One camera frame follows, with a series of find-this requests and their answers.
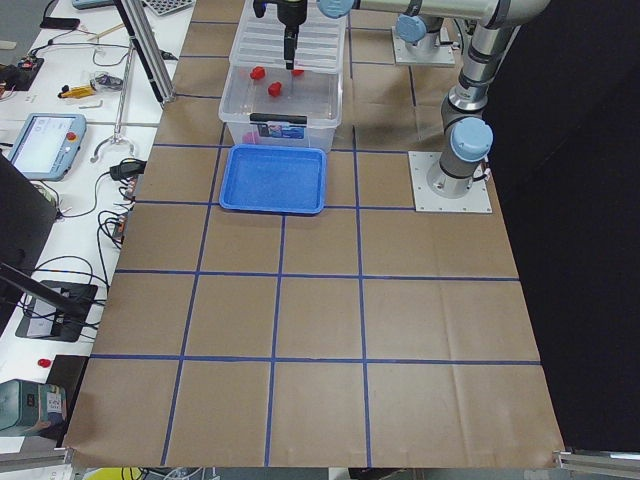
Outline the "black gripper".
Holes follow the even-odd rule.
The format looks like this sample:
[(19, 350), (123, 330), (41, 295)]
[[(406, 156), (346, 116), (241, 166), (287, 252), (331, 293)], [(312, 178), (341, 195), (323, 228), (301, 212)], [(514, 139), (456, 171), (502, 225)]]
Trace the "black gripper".
[(298, 41), (298, 26), (307, 19), (307, 0), (254, 0), (252, 3), (254, 14), (257, 18), (263, 18), (266, 13), (266, 5), (275, 4), (278, 20), (286, 25), (284, 30), (283, 57), (285, 68), (294, 69), (295, 53)]

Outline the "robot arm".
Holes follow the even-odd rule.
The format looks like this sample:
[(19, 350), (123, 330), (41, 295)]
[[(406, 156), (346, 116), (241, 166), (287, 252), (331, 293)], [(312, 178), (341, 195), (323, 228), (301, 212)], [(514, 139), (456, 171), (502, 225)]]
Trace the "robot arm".
[(461, 198), (478, 178), (478, 165), (486, 159), (493, 133), (482, 119), (487, 92), (495, 78), (513, 32), (533, 20), (547, 1), (318, 1), (320, 12), (338, 19), (352, 10), (401, 13), (411, 19), (425, 17), (467, 19), (477, 22), (463, 55), (458, 83), (441, 107), (445, 146), (427, 174), (429, 188), (445, 198)]
[(433, 49), (440, 46), (443, 22), (443, 17), (401, 14), (396, 20), (396, 36), (407, 45)]

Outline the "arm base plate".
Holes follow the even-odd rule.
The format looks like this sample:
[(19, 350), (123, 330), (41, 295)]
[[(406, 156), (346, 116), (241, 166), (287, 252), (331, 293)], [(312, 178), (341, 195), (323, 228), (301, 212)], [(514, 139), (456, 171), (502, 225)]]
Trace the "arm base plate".
[(440, 165), (440, 152), (409, 151), (409, 170), (415, 210), (420, 213), (493, 212), (482, 166), (467, 179), (448, 176)]
[(438, 68), (453, 68), (455, 58), (448, 31), (442, 27), (439, 34), (428, 33), (416, 45), (405, 42), (393, 27), (392, 40), (394, 61), (397, 65), (422, 65)]

